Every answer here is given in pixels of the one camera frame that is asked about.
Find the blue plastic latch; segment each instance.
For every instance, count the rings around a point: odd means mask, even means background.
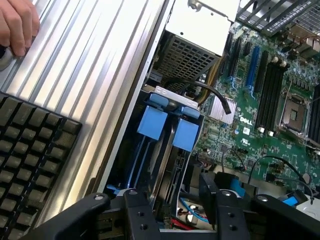
[[[298,200],[294,196],[291,196],[283,202],[289,206],[294,206],[298,203]]]
[[[152,106],[146,106],[137,132],[149,138],[159,140],[168,114]]]
[[[233,179],[231,181],[230,189],[236,191],[236,193],[242,198],[245,196],[246,190],[240,186],[240,182],[237,179]]]
[[[158,94],[152,93],[149,97],[149,101],[158,104],[162,107],[166,107],[169,104],[169,100],[163,96],[160,96]]]
[[[198,110],[191,108],[191,107],[188,107],[188,106],[183,106],[181,108],[181,113],[183,115],[187,115],[187,116],[195,118],[195,119],[198,119],[200,116],[200,112]]]
[[[195,144],[198,128],[199,126],[192,122],[179,119],[172,145],[191,152]]]

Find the metal side panel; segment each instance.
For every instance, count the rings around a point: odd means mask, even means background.
[[[0,90],[83,123],[38,224],[82,198],[96,176],[164,1],[33,1],[39,34],[0,72]]]

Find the white label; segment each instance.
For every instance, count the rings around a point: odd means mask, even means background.
[[[241,142],[243,145],[250,146],[250,142],[245,138],[242,138]]]
[[[244,127],[244,128],[243,128],[243,134],[249,135],[249,134],[250,134],[250,129],[247,128],[247,127]]]
[[[246,123],[246,124],[252,126],[252,121],[249,120],[249,119],[246,119],[246,118],[244,118],[242,116],[240,117],[240,122],[243,122],[243,123]]]

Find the heatsink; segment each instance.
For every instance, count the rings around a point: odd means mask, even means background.
[[[226,101],[229,104],[231,113],[230,114],[226,114],[224,107],[221,104],[221,101],[219,100],[219,98],[215,97],[213,100],[213,105],[211,108],[211,113],[210,113],[210,117],[216,120],[219,120],[223,123],[226,124],[232,124],[235,118],[235,112],[236,112],[236,108],[237,108],[237,103],[230,98],[225,98]]]

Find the pci express slot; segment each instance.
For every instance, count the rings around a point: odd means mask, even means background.
[[[308,137],[309,139],[315,141],[318,144],[320,144],[320,100],[318,99],[319,97],[320,85],[317,85],[314,88],[313,100],[315,101],[312,103],[311,108]]]
[[[241,50],[241,44],[242,44],[242,38],[238,37],[238,39],[235,41],[233,53],[230,57],[230,64],[229,64],[229,70],[228,70],[228,77],[235,77],[236,67],[240,55]]]
[[[263,86],[264,75],[265,75],[267,63],[268,63],[268,57],[269,57],[269,52],[263,51],[262,56],[261,56],[261,60],[260,60],[258,73],[256,75],[254,89],[253,89],[253,91],[255,93],[261,92],[261,89]]]
[[[285,71],[289,67],[288,63],[283,62],[277,57],[268,63],[255,121],[256,128],[262,127],[267,131],[274,130],[282,81]]]
[[[232,32],[229,32],[228,37],[226,38],[223,54],[226,55],[224,61],[221,63],[219,67],[219,76],[222,76],[225,74],[226,68],[227,68],[227,62],[228,59],[230,59],[230,49],[232,46],[232,41],[234,39],[234,34]]]
[[[259,53],[260,53],[260,47],[255,46],[252,53],[248,76],[245,82],[245,87],[249,91],[252,91],[252,88],[253,88],[253,82],[254,82],[255,72],[258,64]]]

